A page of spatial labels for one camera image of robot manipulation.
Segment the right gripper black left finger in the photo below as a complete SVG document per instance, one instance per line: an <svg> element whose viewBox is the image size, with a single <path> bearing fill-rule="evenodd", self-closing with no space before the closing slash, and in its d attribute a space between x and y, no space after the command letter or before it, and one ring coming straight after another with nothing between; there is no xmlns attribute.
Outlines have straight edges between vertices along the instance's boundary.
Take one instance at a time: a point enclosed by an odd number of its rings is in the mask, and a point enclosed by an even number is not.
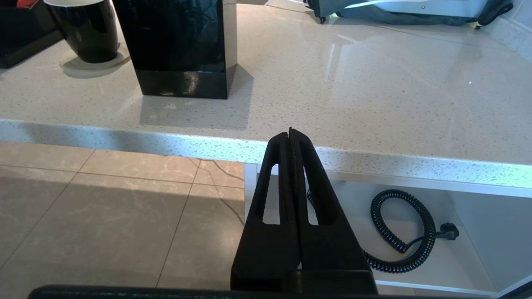
<svg viewBox="0 0 532 299"><path fill-rule="evenodd" d="M280 292L298 268L298 229L291 190L288 134L269 140L231 269L231 290ZM264 223L271 170L278 165L280 223Z"/></svg>

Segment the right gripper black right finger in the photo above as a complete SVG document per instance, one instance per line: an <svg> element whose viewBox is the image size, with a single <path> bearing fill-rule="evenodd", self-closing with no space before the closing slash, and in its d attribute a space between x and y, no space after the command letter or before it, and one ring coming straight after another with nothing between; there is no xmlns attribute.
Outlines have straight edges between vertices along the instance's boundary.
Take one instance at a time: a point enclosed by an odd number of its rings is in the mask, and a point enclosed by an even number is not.
<svg viewBox="0 0 532 299"><path fill-rule="evenodd" d="M291 159L300 292L376 294L374 275L317 152L296 129L291 129Z"/></svg>

